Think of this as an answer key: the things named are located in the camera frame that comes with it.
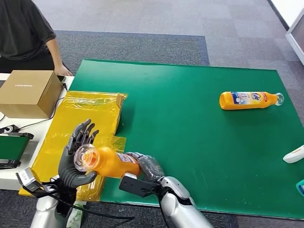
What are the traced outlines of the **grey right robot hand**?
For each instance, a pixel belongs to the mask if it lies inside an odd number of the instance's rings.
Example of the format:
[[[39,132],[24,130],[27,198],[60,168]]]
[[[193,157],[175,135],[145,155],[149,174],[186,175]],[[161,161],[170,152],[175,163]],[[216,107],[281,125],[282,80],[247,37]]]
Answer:
[[[146,181],[158,182],[164,177],[164,170],[154,157],[138,152],[127,152],[126,154],[134,158]]]

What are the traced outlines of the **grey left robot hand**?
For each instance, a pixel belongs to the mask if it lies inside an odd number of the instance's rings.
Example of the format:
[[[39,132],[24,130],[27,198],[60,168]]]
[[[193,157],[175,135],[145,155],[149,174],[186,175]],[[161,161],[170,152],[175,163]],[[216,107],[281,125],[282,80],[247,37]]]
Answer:
[[[78,186],[90,184],[97,176],[96,171],[91,171],[85,174],[75,167],[74,155],[82,145],[92,144],[99,130],[91,133],[95,126],[91,120],[80,123],[74,129],[69,139],[67,145],[63,149],[60,158],[58,174],[63,182],[69,188],[77,188]]]

